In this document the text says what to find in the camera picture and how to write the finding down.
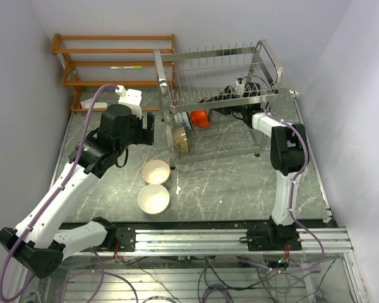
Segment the white bowl orange rim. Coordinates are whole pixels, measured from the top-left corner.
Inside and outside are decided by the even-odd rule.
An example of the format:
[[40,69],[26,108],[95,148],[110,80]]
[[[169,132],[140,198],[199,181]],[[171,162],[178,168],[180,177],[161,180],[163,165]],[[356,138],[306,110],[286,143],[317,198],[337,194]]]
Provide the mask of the white bowl orange rim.
[[150,160],[141,171],[142,179],[147,184],[165,184],[169,180],[170,174],[169,164],[159,159]]

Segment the black bowl beige flower exterior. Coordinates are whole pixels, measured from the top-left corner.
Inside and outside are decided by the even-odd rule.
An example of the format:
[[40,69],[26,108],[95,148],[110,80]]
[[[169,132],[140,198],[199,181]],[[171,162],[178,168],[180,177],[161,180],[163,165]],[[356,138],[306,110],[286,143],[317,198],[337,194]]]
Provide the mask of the black bowl beige flower exterior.
[[183,154],[190,152],[186,130],[184,127],[176,129],[172,134],[173,147],[176,151]]

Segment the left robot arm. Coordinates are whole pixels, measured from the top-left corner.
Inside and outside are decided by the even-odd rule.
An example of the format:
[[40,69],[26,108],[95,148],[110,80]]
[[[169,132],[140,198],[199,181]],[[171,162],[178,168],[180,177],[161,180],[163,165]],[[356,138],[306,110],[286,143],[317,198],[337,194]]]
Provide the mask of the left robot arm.
[[59,228],[78,198],[117,166],[121,155],[129,155],[130,145],[154,144],[154,124],[151,112],[137,117],[126,105],[110,105],[99,127],[84,131],[58,180],[29,216],[0,231],[0,244],[38,278],[48,277],[64,259],[90,247],[115,248],[117,227],[104,218],[64,232]]

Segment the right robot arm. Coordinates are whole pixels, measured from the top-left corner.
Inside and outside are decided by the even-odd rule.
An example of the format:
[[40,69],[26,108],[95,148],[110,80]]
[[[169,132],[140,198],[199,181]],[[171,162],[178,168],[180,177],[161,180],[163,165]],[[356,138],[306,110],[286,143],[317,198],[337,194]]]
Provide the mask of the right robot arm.
[[291,124],[268,111],[268,102],[214,108],[219,114],[232,115],[249,128],[270,138],[270,163],[276,174],[275,204],[267,226],[248,230],[239,239],[249,251],[284,248],[289,251],[299,239],[302,227],[294,212],[299,182],[310,156],[303,124]]

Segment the plain white bowl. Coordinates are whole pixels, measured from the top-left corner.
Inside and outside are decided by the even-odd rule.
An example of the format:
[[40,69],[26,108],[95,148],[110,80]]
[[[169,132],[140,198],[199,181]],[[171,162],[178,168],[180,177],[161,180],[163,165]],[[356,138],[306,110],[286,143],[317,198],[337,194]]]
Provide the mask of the plain white bowl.
[[169,205],[168,190],[160,184],[146,185],[138,194],[138,206],[149,215],[162,213]]

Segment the blue floral bowl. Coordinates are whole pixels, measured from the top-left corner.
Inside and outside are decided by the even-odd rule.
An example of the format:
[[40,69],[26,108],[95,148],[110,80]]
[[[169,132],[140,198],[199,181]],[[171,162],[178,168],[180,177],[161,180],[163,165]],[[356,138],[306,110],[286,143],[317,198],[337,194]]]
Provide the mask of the blue floral bowl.
[[178,125],[185,128],[185,130],[192,130],[192,123],[187,112],[178,112],[174,115],[174,119]]

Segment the orange plastic bowl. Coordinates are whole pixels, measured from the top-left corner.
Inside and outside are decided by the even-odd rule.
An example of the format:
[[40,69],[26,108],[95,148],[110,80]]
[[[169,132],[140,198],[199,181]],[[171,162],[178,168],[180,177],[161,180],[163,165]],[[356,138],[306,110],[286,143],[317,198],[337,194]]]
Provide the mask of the orange plastic bowl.
[[190,113],[189,118],[192,124],[199,128],[208,128],[210,126],[210,119],[205,110],[194,110]]

